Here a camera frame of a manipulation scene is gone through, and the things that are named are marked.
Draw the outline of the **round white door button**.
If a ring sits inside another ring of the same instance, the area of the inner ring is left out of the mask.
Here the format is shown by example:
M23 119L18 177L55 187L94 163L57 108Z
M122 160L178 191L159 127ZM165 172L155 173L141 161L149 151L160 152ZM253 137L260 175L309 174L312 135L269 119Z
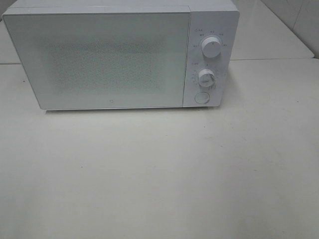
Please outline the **round white door button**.
M206 104L210 100L210 95L207 92L200 92L196 94L194 99L198 104Z

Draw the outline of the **white microwave oven body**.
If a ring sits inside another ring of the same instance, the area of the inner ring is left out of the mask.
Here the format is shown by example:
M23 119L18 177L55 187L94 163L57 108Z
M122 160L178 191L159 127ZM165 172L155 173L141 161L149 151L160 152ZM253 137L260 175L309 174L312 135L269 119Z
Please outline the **white microwave oven body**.
M6 15L151 13L189 14L183 100L176 108L220 105L240 16L230 0L18 0L2 18ZM215 58L207 58L202 53L201 43L209 36L216 36L221 42L221 52ZM215 75L215 83L209 88L198 83L198 73L203 69L212 70ZM200 92L209 93L208 103L195 101Z

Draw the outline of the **upper white power knob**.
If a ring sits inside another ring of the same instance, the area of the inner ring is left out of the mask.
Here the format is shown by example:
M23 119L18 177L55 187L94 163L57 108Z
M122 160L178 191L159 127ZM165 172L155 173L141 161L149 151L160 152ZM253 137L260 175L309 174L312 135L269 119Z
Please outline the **upper white power knob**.
M221 52L221 42L216 36L209 36L201 43L202 53L207 58L215 58Z

